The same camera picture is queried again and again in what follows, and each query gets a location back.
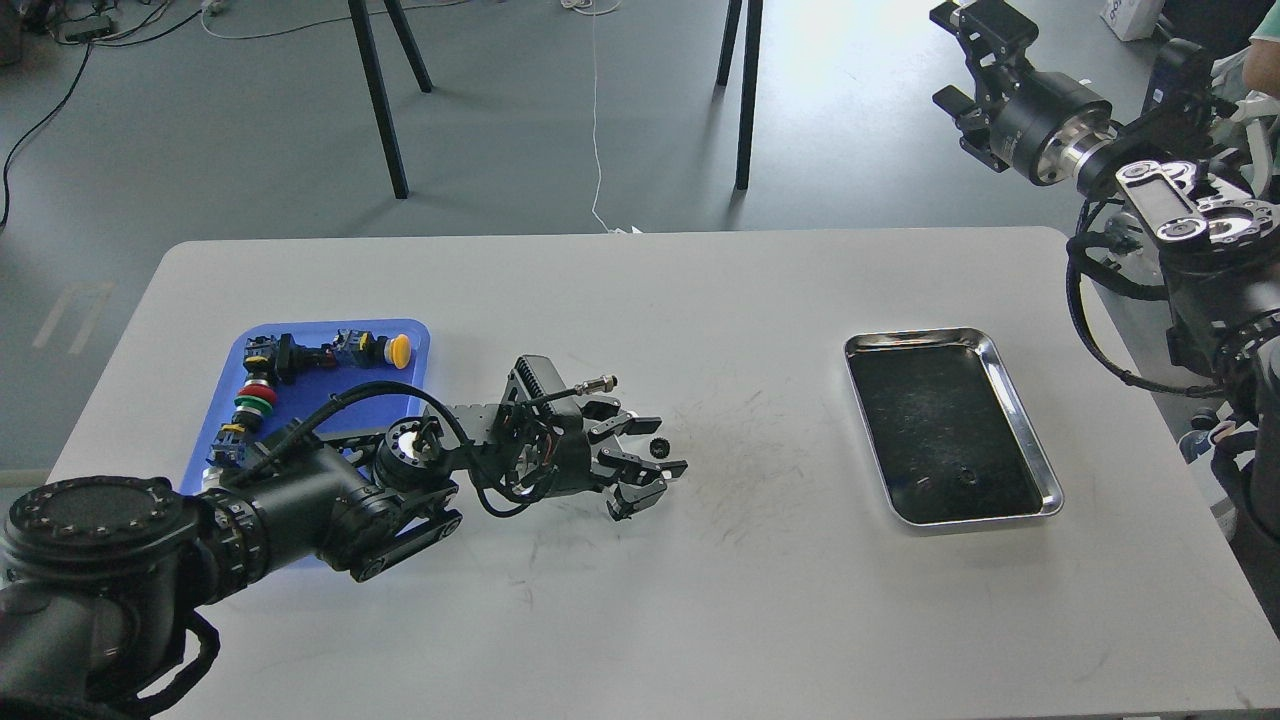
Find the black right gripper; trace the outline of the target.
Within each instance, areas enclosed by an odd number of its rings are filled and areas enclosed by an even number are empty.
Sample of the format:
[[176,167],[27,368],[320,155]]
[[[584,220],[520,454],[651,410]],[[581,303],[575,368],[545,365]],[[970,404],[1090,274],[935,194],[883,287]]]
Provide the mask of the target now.
[[1117,138],[1112,105],[1070,76],[1034,69],[1027,50],[1039,26],[1006,1],[942,1],[929,18],[957,40],[975,82],[973,99],[954,85],[932,95],[960,147],[1036,186],[1083,182],[1085,165]]

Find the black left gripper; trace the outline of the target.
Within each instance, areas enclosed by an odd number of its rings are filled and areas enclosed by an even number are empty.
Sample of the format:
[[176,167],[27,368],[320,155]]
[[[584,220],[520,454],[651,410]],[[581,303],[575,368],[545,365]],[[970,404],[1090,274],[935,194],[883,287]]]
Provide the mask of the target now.
[[617,384],[616,375],[604,374],[568,386],[549,357],[517,357],[495,424],[511,433],[516,446],[495,487],[498,493],[508,501],[538,501],[602,491],[614,521],[655,505],[668,482],[689,469],[686,460],[652,461],[604,448],[596,452],[596,475],[593,473],[590,443],[655,434],[662,424],[659,416],[623,410],[616,398],[586,398],[609,393]]

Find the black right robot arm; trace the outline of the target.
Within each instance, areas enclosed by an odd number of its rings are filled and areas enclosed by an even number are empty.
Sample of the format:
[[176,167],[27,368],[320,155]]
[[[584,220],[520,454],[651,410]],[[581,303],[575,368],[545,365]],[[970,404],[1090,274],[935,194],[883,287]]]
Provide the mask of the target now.
[[1069,181],[1085,199],[1068,245],[1068,304],[1082,342],[1102,357],[1083,318],[1083,275],[1167,304],[1171,363],[1208,384],[1166,387],[1114,364],[1108,370],[1152,392],[1220,396],[1254,425],[1216,452],[1213,471],[1240,515],[1275,541],[1277,206],[1213,159],[1210,124],[1229,108],[1210,92],[1210,59],[1172,41],[1172,69],[1153,73],[1143,114],[1120,124],[1092,88],[1030,64],[1038,29],[1014,6],[945,1],[931,19],[957,40],[975,82],[973,96],[954,86],[933,96],[961,147],[1037,186]]

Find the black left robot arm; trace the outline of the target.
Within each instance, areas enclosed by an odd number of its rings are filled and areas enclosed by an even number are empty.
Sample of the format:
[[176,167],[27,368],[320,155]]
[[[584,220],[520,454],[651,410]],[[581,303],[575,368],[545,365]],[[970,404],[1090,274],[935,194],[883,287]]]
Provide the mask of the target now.
[[32,489],[3,520],[3,716],[169,710],[220,650],[202,606],[307,556],[374,578],[460,527],[460,471],[495,518],[582,492],[614,520],[649,509],[687,462],[616,383],[568,386],[538,355],[516,360],[495,404],[372,380],[247,445],[197,495],[163,477]]

